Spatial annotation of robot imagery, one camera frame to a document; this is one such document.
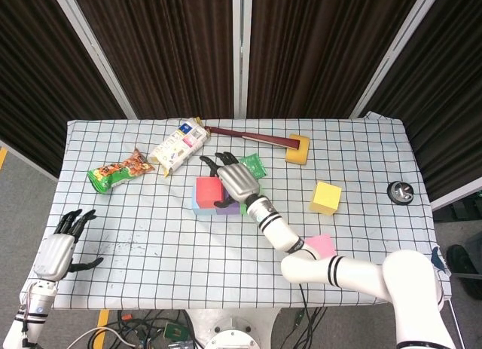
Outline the dark blue cloth clip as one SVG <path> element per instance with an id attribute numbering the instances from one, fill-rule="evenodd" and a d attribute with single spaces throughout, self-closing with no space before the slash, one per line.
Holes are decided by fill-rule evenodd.
<path id="1" fill-rule="evenodd" d="M 444 261 L 439 246 L 432 248 L 431 262 L 438 271 L 444 273 L 448 277 L 451 275 L 450 269 L 447 267 L 447 263 Z"/>

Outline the yellow foam cube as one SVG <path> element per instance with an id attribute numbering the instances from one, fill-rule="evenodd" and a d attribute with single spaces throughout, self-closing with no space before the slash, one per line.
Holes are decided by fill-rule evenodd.
<path id="1" fill-rule="evenodd" d="M 314 213 L 332 216 L 338 209 L 342 189 L 325 182 L 317 182 L 308 209 Z"/>

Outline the white black checkered tablecloth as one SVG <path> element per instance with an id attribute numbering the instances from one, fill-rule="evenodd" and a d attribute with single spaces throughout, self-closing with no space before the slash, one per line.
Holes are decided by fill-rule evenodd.
<path id="1" fill-rule="evenodd" d="M 373 305 L 376 299 L 323 284 L 298 287 L 280 272 L 283 253 L 243 215 L 197 216 L 191 192 L 209 168 L 192 156 L 171 176 L 155 170 L 98 194 L 88 170 L 149 153 L 182 123 L 166 120 L 70 121 L 63 165 L 45 234 L 74 210 L 95 210 L 75 247 L 76 262 L 103 257 L 94 269 L 68 274 L 57 309 L 262 308 Z M 437 245 L 432 208 L 403 123 L 369 112 L 355 119 L 210 119 L 208 125 L 271 136 L 310 138 L 305 165 L 271 145 L 211 136 L 201 153 L 257 153 L 267 175 L 262 192 L 301 237 L 328 234 L 337 253 L 383 262 L 396 250 L 431 256 Z M 332 216 L 308 209 L 317 182 L 342 189 Z M 410 184 L 397 205 L 389 183 Z"/>

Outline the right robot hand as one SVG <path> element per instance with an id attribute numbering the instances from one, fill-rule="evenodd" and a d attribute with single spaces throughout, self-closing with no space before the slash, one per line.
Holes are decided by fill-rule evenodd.
<path id="1" fill-rule="evenodd" d="M 260 195 L 260 185 L 250 170 L 231 152 L 216 152 L 223 166 L 217 165 L 211 158 L 201 155 L 200 160 L 206 163 L 211 172 L 210 176 L 218 177 L 229 194 L 222 201 L 214 202 L 219 208 L 229 207 L 234 202 L 244 204 L 248 198 L 256 199 Z"/>

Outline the dark red folded fan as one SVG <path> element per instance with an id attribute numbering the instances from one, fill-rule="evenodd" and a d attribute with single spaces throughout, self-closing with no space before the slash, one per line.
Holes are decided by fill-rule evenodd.
<path id="1" fill-rule="evenodd" d="M 228 130 L 220 127 L 207 126 L 206 129 L 210 133 L 217 133 L 225 136 L 239 137 L 239 138 L 243 138 L 251 141 L 263 142 L 263 143 L 276 145 L 284 148 L 292 148 L 292 149 L 300 148 L 300 141 L 298 139 L 290 139 L 290 138 L 279 137 L 279 136 L 269 136 L 269 135 L 259 134 L 259 133 L 240 132 L 240 131 Z"/>

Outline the black bag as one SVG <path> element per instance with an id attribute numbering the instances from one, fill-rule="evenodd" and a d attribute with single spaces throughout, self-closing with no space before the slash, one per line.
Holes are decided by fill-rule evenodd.
<path id="1" fill-rule="evenodd" d="M 482 232 L 467 239 L 464 246 L 450 246 L 446 259 L 454 277 L 482 281 Z"/>

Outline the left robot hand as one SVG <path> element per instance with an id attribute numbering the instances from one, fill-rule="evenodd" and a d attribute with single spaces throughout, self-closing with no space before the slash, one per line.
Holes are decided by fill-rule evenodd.
<path id="1" fill-rule="evenodd" d="M 92 262 L 74 263 L 73 254 L 85 225 L 96 218 L 95 210 L 86 212 L 82 209 L 68 212 L 57 224 L 54 232 L 41 244 L 33 265 L 33 271 L 40 280 L 61 281 L 67 273 L 88 271 L 103 262 L 97 257 Z"/>

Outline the green tea sachet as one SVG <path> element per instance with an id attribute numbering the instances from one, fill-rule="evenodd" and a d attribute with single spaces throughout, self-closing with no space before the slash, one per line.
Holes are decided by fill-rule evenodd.
<path id="1" fill-rule="evenodd" d="M 240 158 L 239 162 L 244 164 L 256 179 L 267 175 L 267 171 L 257 153 Z"/>

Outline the dark brown partition panel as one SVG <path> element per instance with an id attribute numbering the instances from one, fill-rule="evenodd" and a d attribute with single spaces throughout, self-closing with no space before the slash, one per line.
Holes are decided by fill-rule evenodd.
<path id="1" fill-rule="evenodd" d="M 68 121 L 124 119 L 56 0 L 0 0 L 0 140 L 58 176 Z"/>
<path id="2" fill-rule="evenodd" d="M 482 178 L 482 0 L 435 0 L 368 112 L 402 121 L 429 200 Z"/>
<path id="3" fill-rule="evenodd" d="M 129 119 L 233 118 L 233 0 L 55 0 Z"/>
<path id="4" fill-rule="evenodd" d="M 358 116 L 435 1 L 244 0 L 239 116 Z"/>

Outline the black silver call bell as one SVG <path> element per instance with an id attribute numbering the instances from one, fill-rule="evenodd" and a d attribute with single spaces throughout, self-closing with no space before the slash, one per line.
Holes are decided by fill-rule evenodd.
<path id="1" fill-rule="evenodd" d="M 389 183 L 387 194 L 390 201 L 394 204 L 406 206 L 412 202 L 414 190 L 413 187 L 406 182 L 395 181 Z"/>

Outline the purple foam cube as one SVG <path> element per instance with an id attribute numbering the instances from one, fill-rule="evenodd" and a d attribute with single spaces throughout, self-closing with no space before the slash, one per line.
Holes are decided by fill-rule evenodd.
<path id="1" fill-rule="evenodd" d="M 234 200 L 226 188 L 223 188 L 223 198 L 221 201 L 214 202 L 218 215 L 238 215 L 240 214 L 240 203 Z"/>

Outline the white cracker package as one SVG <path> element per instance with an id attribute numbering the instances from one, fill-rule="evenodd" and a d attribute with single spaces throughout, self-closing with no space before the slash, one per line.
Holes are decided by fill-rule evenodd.
<path id="1" fill-rule="evenodd" d="M 209 137 L 199 117 L 189 118 L 148 154 L 148 162 L 158 164 L 167 177 L 200 150 Z"/>

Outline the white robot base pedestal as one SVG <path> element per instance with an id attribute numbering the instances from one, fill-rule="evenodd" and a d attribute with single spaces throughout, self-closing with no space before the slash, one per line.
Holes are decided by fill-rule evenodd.
<path id="1" fill-rule="evenodd" d="M 189 309 L 204 349 L 271 349 L 279 308 Z"/>

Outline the green orange snack bag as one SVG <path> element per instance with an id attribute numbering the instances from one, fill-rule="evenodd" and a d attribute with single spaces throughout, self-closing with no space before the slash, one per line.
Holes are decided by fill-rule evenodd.
<path id="1" fill-rule="evenodd" d="M 105 194 L 111 188 L 151 171 L 154 171 L 154 166 L 135 148 L 133 153 L 122 162 L 89 170 L 87 178 L 98 193 Z"/>

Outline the light blue foam cube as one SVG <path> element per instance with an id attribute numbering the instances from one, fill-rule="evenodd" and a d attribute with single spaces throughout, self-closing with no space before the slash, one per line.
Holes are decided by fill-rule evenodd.
<path id="1" fill-rule="evenodd" d="M 191 194 L 191 209 L 193 213 L 197 216 L 214 216 L 216 214 L 216 210 L 214 208 L 202 208 L 198 205 L 196 187 L 196 184 L 193 184 Z"/>

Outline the green circuit board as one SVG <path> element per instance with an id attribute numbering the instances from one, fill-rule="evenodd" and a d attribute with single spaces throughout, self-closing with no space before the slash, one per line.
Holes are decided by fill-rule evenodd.
<path id="1" fill-rule="evenodd" d="M 186 341 L 189 339 L 189 331 L 181 324 L 167 323 L 163 331 L 163 337 L 173 342 Z"/>

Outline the yellow sponge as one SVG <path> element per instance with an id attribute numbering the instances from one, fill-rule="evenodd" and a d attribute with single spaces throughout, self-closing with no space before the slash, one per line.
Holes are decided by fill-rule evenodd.
<path id="1" fill-rule="evenodd" d="M 308 152 L 310 147 L 310 138 L 291 134 L 290 139 L 299 141 L 298 148 L 287 148 L 285 153 L 285 161 L 293 164 L 305 165 L 307 163 Z"/>

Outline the red foam cube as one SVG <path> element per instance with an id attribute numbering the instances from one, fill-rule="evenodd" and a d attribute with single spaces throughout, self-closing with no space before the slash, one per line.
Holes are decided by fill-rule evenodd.
<path id="1" fill-rule="evenodd" d="M 224 188 L 218 177 L 201 176 L 196 180 L 196 202 L 199 208 L 215 209 L 224 200 Z"/>

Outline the pink foam cube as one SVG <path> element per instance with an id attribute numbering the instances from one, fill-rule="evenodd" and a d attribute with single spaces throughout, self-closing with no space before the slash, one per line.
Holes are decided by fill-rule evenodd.
<path id="1" fill-rule="evenodd" d="M 305 242 L 319 254 L 321 259 L 337 255 L 333 241 L 328 234 L 308 237 Z"/>

